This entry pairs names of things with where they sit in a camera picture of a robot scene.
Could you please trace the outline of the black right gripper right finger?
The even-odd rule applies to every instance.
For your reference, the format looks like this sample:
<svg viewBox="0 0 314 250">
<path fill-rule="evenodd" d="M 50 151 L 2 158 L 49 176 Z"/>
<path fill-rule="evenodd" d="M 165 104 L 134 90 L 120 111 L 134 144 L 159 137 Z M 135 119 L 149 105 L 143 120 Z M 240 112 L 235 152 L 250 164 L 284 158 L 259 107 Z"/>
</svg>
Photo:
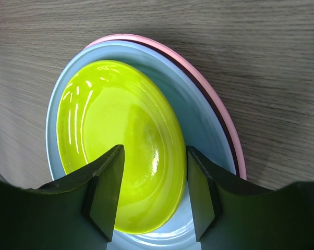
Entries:
<svg viewBox="0 0 314 250">
<path fill-rule="evenodd" d="M 314 249 L 314 182 L 269 190 L 187 147 L 188 186 L 202 249 Z"/>
</svg>

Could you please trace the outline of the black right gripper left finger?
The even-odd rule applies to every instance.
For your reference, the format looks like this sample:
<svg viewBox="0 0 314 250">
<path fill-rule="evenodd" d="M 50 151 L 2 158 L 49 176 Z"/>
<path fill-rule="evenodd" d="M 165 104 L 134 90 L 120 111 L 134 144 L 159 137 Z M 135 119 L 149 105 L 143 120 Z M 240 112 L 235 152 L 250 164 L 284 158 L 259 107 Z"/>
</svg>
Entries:
<svg viewBox="0 0 314 250">
<path fill-rule="evenodd" d="M 38 189 L 0 181 L 0 249 L 106 249 L 112 240 L 124 147 Z"/>
</svg>

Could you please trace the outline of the light blue plate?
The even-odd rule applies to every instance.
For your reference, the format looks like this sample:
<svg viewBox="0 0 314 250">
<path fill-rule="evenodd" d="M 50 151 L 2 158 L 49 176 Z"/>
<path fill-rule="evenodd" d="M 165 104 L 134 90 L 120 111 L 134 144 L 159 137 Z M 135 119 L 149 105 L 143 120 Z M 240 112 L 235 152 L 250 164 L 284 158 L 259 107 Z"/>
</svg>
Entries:
<svg viewBox="0 0 314 250">
<path fill-rule="evenodd" d="M 215 111 L 194 82 L 162 54 L 127 41 L 107 41 L 92 45 L 76 55 L 59 76 L 50 98 L 46 116 L 46 151 L 51 176 L 64 176 L 56 138 L 56 117 L 66 84 L 85 65 L 98 60 L 129 64 L 149 77 L 163 92 L 180 123 L 185 143 L 194 146 L 212 162 L 236 173 L 236 161 L 225 131 Z M 158 230 L 141 235 L 118 231 L 108 249 L 200 249 L 196 240 L 189 192 L 173 217 Z"/>
</svg>

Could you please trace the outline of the lime green plate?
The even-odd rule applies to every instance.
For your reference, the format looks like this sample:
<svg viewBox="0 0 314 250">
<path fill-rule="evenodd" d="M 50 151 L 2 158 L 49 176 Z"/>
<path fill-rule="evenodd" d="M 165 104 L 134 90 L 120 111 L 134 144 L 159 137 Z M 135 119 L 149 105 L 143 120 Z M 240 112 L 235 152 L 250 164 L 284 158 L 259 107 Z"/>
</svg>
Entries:
<svg viewBox="0 0 314 250">
<path fill-rule="evenodd" d="M 125 164 L 115 229 L 150 233 L 180 205 L 186 182 L 184 137 L 166 97 L 123 62 L 92 62 L 66 80 L 57 111 L 60 159 L 69 174 L 117 144 Z"/>
</svg>

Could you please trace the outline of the pink plate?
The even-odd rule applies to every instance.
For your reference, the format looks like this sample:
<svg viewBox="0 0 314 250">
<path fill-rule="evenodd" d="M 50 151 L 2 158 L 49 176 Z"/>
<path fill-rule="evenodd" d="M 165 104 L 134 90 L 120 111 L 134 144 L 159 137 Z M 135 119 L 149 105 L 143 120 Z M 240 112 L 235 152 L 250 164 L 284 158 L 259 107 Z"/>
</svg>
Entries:
<svg viewBox="0 0 314 250">
<path fill-rule="evenodd" d="M 238 133 L 234 126 L 234 123 L 223 104 L 222 100 L 218 96 L 217 92 L 208 82 L 208 80 L 184 57 L 179 53 L 175 52 L 166 45 L 150 39 L 148 37 L 139 36 L 135 34 L 112 34 L 108 36 L 101 37 L 90 44 L 87 47 L 92 45 L 105 42 L 105 41 L 131 41 L 146 47 L 149 47 L 156 52 L 160 53 L 164 57 L 172 61 L 178 68 L 180 68 L 196 85 L 200 92 L 205 96 L 206 100 L 209 102 L 210 106 L 216 113 L 223 130 L 227 136 L 234 162 L 236 164 L 237 175 L 242 179 L 247 179 L 245 159 L 243 155 L 243 150 L 239 140 Z"/>
</svg>

